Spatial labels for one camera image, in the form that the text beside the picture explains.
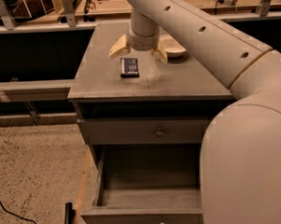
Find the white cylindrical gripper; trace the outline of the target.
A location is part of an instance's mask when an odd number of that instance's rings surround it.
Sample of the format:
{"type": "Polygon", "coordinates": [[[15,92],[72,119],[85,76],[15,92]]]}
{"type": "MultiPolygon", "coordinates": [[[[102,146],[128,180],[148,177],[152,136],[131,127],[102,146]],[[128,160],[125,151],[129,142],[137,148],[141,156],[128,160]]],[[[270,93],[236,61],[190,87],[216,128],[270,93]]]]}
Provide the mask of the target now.
{"type": "Polygon", "coordinates": [[[153,35],[139,35],[131,28],[128,29],[127,35],[119,38],[110,48],[109,57],[111,59],[119,55],[126,55],[131,52],[131,48],[139,51],[152,51],[155,59],[163,64],[167,64],[168,57],[162,42],[159,41],[160,28],[154,30],[153,35]]]}

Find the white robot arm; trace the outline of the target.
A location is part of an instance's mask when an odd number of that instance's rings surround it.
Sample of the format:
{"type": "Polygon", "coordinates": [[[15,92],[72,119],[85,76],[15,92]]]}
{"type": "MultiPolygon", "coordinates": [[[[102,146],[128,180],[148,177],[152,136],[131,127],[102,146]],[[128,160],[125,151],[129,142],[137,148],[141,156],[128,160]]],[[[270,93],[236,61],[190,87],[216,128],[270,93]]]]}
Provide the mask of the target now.
{"type": "Polygon", "coordinates": [[[182,0],[127,0],[125,39],[147,51],[164,29],[235,98],[201,146],[204,224],[281,224],[281,53],[182,0]]]}

